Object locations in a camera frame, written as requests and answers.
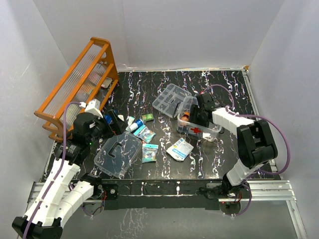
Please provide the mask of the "clear medicine kit box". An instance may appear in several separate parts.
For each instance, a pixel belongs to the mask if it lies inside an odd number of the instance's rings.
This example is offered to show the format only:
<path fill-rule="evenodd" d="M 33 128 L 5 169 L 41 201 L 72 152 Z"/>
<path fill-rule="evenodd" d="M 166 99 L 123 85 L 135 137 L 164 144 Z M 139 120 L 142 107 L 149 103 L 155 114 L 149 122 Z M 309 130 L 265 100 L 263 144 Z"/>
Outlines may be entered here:
<path fill-rule="evenodd" d="M 181 117 L 185 112 L 190 113 L 191 105 L 197 105 L 197 99 L 193 96 L 186 96 L 183 102 L 177 109 L 177 131 L 180 133 L 188 134 L 194 137 L 206 139 L 208 141 L 214 141 L 219 133 L 222 131 L 222 127 L 215 124 L 208 124 L 208 127 L 191 123 L 184 122 Z"/>

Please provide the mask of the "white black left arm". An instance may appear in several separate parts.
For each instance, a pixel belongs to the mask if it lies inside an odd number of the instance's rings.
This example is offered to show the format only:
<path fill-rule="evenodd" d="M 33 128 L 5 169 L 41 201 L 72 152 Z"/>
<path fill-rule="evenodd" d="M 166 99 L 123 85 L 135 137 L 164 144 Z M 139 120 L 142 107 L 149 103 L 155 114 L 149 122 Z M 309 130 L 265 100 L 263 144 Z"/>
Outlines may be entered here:
<path fill-rule="evenodd" d="M 84 201 L 102 195 L 101 178 L 89 173 L 80 178 L 67 196 L 64 193 L 90 154 L 92 141 L 123 133 L 125 123 L 116 112 L 109 110 L 108 116 L 111 121 L 90 112 L 77 115 L 73 129 L 63 137 L 62 154 L 54 161 L 40 193 L 24 216 L 12 222 L 21 238 L 59 239 L 64 225 Z"/>

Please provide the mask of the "brown bottle orange cap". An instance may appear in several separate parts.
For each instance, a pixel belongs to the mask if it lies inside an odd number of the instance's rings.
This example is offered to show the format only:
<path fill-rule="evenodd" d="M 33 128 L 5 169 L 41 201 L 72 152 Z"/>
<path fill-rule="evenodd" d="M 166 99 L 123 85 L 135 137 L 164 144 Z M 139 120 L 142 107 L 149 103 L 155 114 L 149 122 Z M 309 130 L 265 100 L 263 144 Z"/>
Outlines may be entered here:
<path fill-rule="evenodd" d="M 181 117 L 181 120 L 184 122 L 189 122 L 189 117 L 190 117 L 190 113 L 189 112 L 185 112 L 183 114 L 183 116 Z"/>

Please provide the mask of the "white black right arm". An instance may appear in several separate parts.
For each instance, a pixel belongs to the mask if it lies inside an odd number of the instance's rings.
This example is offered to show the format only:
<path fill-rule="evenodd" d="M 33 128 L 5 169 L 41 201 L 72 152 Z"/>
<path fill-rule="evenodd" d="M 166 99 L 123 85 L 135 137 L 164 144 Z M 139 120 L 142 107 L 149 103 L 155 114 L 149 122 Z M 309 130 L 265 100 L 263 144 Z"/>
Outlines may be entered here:
<path fill-rule="evenodd" d="M 196 97 L 189 121 L 200 126 L 219 125 L 237 138 L 239 159 L 222 178 L 220 186 L 212 189 L 214 194 L 235 197 L 244 188 L 244 181 L 262 165 L 278 156 L 278 150 L 268 122 L 252 120 L 232 112 L 228 106 L 218 107 L 210 93 Z"/>

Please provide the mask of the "white gauze pad packet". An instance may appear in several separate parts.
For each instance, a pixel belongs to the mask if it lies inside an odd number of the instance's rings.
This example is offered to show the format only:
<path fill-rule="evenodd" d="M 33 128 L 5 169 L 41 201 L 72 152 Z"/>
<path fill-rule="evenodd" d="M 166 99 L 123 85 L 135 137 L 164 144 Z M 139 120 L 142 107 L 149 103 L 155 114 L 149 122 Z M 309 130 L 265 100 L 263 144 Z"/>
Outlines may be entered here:
<path fill-rule="evenodd" d="M 183 162 L 193 149 L 194 147 L 190 143 L 186 142 L 184 138 L 180 138 L 176 143 L 170 146 L 166 152 L 174 160 Z"/>

